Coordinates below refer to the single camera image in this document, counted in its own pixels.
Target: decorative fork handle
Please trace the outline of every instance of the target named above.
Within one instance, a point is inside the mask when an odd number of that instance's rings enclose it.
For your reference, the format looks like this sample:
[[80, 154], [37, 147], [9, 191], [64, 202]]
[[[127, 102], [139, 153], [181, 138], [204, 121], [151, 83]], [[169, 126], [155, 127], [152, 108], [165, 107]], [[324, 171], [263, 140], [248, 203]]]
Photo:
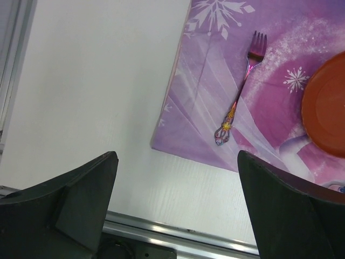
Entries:
[[218, 146], [221, 146], [222, 144], [227, 143], [230, 139], [230, 129], [232, 127], [233, 119], [235, 116], [235, 111], [237, 108], [239, 97], [240, 97], [242, 90], [243, 90], [243, 86], [245, 85], [245, 83], [247, 81], [249, 73], [257, 65], [258, 65], [258, 63], [253, 63], [251, 60], [248, 60], [247, 72], [246, 72], [246, 75], [242, 81], [240, 88], [238, 89], [235, 101], [233, 102], [229, 112], [224, 117], [224, 120], [223, 120], [221, 127], [215, 132], [215, 141], [216, 141], [216, 144]]
[[224, 117], [221, 127], [215, 132], [215, 141], [218, 146], [226, 143], [230, 139], [230, 129], [235, 116], [237, 102], [234, 102], [230, 111]]

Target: purple placemat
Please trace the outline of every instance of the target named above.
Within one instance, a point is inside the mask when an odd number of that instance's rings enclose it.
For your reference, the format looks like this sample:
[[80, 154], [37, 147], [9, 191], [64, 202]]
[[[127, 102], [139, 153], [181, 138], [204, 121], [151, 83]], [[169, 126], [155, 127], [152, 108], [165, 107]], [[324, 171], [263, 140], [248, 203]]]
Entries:
[[[300, 115], [308, 79], [345, 50], [344, 13], [343, 0], [192, 0], [152, 148], [232, 171], [244, 149], [311, 182], [344, 186], [345, 160], [311, 143]], [[255, 30], [268, 35], [266, 57], [244, 87], [230, 141], [217, 146]]]

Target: metal frame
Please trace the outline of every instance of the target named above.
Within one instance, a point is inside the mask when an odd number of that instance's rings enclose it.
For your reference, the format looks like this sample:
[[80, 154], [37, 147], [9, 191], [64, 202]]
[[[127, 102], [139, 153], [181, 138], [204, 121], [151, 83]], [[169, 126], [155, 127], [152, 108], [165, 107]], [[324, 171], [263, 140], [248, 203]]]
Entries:
[[115, 212], [108, 212], [103, 231], [173, 248], [187, 258], [259, 258], [257, 247], [193, 230], [174, 228]]
[[30, 27], [37, 0], [16, 0], [13, 2], [9, 32], [9, 42], [4, 72], [0, 82], [0, 131], [3, 132], [1, 144], [4, 144], [9, 126], [9, 118], [13, 108], [13, 96], [18, 87], [19, 75], [22, 70], [24, 54], [29, 39]]
[[14, 193], [19, 191], [18, 189], [10, 188], [7, 186], [0, 186], [0, 199], [5, 197], [6, 195], [9, 195], [10, 193]]
[[8, 56], [9, 49], [10, 49], [10, 43], [12, 39], [13, 29], [15, 27], [19, 2], [20, 0], [11, 1], [10, 16], [7, 23], [3, 51], [1, 52], [1, 55], [0, 55], [0, 79], [2, 78], [4, 74], [4, 70], [6, 66], [6, 59]]

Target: orange plate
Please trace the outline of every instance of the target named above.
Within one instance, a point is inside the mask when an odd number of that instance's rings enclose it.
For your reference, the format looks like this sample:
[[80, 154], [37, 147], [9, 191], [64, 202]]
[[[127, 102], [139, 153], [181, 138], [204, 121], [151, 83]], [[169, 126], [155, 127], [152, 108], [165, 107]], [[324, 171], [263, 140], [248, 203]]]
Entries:
[[345, 52], [311, 77], [302, 100], [302, 119], [318, 147], [345, 158]]

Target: white table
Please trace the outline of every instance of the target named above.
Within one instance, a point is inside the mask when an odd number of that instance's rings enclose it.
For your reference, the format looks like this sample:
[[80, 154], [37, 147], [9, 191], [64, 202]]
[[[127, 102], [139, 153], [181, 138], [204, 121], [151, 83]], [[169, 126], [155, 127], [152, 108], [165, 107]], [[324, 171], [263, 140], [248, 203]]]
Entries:
[[0, 185], [28, 188], [114, 150], [109, 210], [255, 244], [237, 173], [149, 146], [188, 5], [38, 1]]

